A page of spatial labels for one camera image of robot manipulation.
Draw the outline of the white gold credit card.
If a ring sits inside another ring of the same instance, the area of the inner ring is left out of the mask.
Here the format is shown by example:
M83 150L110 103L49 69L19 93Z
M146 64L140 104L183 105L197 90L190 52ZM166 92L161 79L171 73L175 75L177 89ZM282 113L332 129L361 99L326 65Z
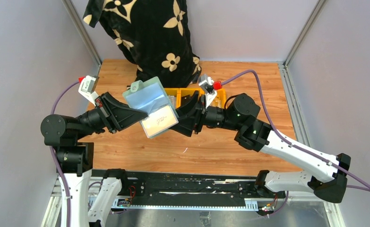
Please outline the white gold credit card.
M146 136L152 138L177 124L178 119L172 107L166 105L151 113L140 123Z

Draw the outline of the green leather card holder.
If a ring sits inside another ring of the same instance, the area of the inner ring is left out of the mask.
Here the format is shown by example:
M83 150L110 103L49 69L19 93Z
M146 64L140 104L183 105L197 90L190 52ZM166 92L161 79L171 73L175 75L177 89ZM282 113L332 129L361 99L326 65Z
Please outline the green leather card holder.
M144 111L148 116L154 111L169 105L178 118L176 109L171 104L158 77L153 77L145 82L141 80L133 82L130 88L123 92L123 97L130 108Z

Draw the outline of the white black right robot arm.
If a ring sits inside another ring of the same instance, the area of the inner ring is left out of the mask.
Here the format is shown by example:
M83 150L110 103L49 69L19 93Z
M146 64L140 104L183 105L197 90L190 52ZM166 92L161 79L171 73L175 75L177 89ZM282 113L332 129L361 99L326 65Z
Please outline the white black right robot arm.
M267 197L276 192L309 192L318 198L340 203L347 188L351 158L341 153L329 155L286 137L258 119L260 107L247 94L233 97L225 108L204 106L205 97L195 92L176 112L178 123L171 127L185 136L199 133L203 127L235 131L234 140L242 148L279 157L300 168L298 172L280 173L261 170L253 192Z

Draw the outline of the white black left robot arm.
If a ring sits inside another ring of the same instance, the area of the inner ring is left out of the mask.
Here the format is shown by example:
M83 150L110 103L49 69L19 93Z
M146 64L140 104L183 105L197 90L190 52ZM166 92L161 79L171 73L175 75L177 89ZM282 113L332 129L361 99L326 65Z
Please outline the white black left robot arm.
M108 169L102 177L100 191L90 207L89 186L92 177L94 143L80 139L105 131L116 133L148 116L130 108L106 92L92 94L92 110L77 117L51 114L41 123L45 145L51 148L62 184L63 227L104 227L117 195L133 192L124 169Z

